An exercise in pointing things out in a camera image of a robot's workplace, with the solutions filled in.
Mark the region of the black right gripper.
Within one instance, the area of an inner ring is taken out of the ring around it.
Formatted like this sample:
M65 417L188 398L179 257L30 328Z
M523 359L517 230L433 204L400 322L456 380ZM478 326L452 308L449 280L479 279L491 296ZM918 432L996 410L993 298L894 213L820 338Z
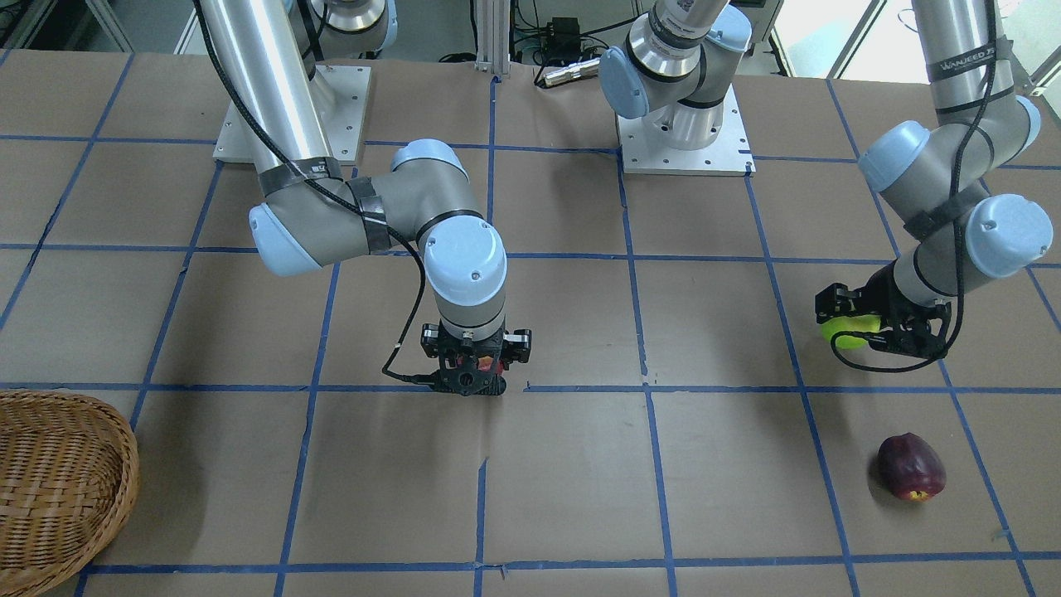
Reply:
M452 336L446 328L422 326L420 346L429 358L438 359L435 390L458 396L501 396L506 390L503 376L479 370L484 356L501 356L504 366L514 362L526 364L533 351L533 333L528 328L504 333L499 328L490 337L474 341L470 337Z

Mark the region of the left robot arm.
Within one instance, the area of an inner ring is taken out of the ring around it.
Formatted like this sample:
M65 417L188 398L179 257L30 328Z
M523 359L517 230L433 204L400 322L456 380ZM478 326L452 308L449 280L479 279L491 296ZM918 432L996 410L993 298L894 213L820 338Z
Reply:
M1054 238L1039 204L979 185L1027 150L1042 124L1013 88L997 2L912 8L938 125L895 125L859 168L918 244L863 287L834 283L816 295L817 322L838 359L860 347L914 357L917 367L943 358L962 329L967 295L1019 273ZM751 35L749 19L727 1L655 2L603 53L603 94L618 117L643 121L666 146L705 148Z

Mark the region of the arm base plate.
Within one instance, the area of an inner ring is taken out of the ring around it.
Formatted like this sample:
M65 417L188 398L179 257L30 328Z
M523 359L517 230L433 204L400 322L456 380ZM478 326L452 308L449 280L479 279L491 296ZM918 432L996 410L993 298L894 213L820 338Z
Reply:
M297 150L327 150L342 166L355 165L371 77L368 66L318 65L299 90L254 95L245 105L290 158Z
M626 174L754 174L753 151L733 87L708 109L672 104L640 119L615 117Z

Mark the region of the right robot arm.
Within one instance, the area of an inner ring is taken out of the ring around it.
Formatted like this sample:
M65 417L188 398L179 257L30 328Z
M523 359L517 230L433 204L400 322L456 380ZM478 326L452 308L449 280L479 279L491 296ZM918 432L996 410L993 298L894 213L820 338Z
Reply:
M438 323L419 343L437 371L383 373L433 391L501 396L504 371L530 359L530 330L506 329L506 250L482 216L469 174L443 141L395 152L390 172L345 180L315 99L321 69L305 62L281 1L196 1L220 82L250 133L263 201L249 213L269 271L291 276L363 254L408 250Z

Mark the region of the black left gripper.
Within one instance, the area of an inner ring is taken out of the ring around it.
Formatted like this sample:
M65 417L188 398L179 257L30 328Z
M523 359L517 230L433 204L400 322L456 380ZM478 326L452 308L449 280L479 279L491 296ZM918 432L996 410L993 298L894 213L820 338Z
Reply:
M834 318L879 316L879 332L854 332L860 343L879 352L922 359L947 355L947 330L952 318L949 302L929 306L902 295L890 277L872 277L860 289L830 284L815 295L818 324Z

